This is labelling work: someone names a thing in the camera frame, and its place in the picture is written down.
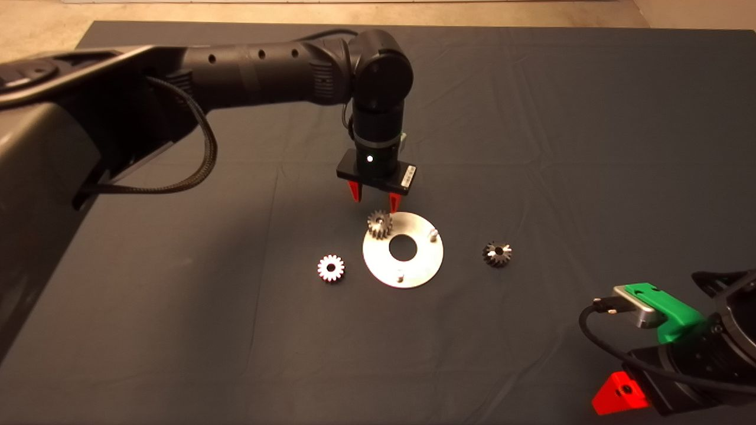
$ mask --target black cable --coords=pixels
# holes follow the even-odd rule
[[[649,365],[648,363],[644,361],[638,360],[637,358],[632,357],[625,352],[622,352],[620,349],[617,349],[614,346],[611,346],[606,341],[601,340],[599,337],[594,335],[590,331],[590,329],[588,329],[588,316],[590,316],[591,313],[598,312],[598,311],[599,310],[597,309],[596,306],[588,306],[585,309],[583,309],[583,311],[580,313],[580,318],[578,319],[580,330],[583,331],[583,334],[592,343],[596,344],[599,348],[606,351],[607,353],[622,360],[624,363],[627,363],[628,365],[634,368],[638,368],[642,371],[646,371],[650,374],[659,375],[660,377],[673,380],[679,383],[685,383],[693,387],[712,389],[716,391],[737,392],[739,394],[756,396],[756,386],[740,385],[737,383],[727,383],[727,382],[722,382],[718,380],[709,380],[705,378],[692,377],[690,375],[679,374],[677,372],[666,371],[662,368],[657,368],[656,366]]]
[[[344,104],[344,106],[341,108],[341,124],[347,130],[349,130],[349,122],[346,120],[346,108],[347,108],[347,106],[349,106],[349,102],[351,100],[352,99],[349,99],[348,101],[346,101],[346,103]]]
[[[157,79],[151,76],[147,76],[147,81],[159,88],[163,88],[176,96],[179,96],[191,110],[194,118],[197,119],[197,124],[202,133],[205,135],[205,156],[202,159],[200,168],[197,169],[192,175],[181,180],[173,185],[162,186],[161,188],[134,188],[132,186],[121,185],[85,185],[82,191],[93,194],[174,194],[176,192],[186,191],[202,183],[215,166],[215,161],[218,158],[218,142],[215,139],[215,135],[212,133],[210,124],[207,122],[207,117],[202,111],[202,107],[185,91],[181,90],[175,85],[165,82],[161,79]]]
[[[308,40],[322,39],[323,37],[335,36],[337,34],[347,34],[350,36],[356,36],[359,33],[357,31],[354,31],[353,29],[334,28],[334,29],[326,29],[325,31],[320,31],[319,33],[313,33],[313,34],[310,34],[309,36],[304,36],[299,39],[294,39],[292,41],[293,42],[306,42]]]

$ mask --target cable connector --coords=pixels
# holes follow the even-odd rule
[[[632,312],[636,306],[622,296],[607,296],[606,298],[594,298],[593,307],[596,312],[616,315],[617,313]]]

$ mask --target concrete floor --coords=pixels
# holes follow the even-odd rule
[[[368,4],[64,4],[0,0],[0,62],[70,50],[93,20],[756,28],[754,0]]]

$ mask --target metal gear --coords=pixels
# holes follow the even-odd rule
[[[373,211],[373,213],[367,217],[367,231],[369,231],[376,239],[383,239],[389,235],[392,223],[391,214],[382,210]]]
[[[512,259],[512,247],[491,241],[483,248],[483,261],[491,267],[504,267]]]
[[[329,284],[338,281],[344,275],[344,262],[341,257],[325,256],[318,263],[318,276]]]

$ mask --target green bracket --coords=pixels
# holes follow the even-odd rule
[[[694,308],[649,283],[625,285],[624,290],[667,316],[667,321],[656,330],[662,344],[674,342],[692,326],[704,321]]]

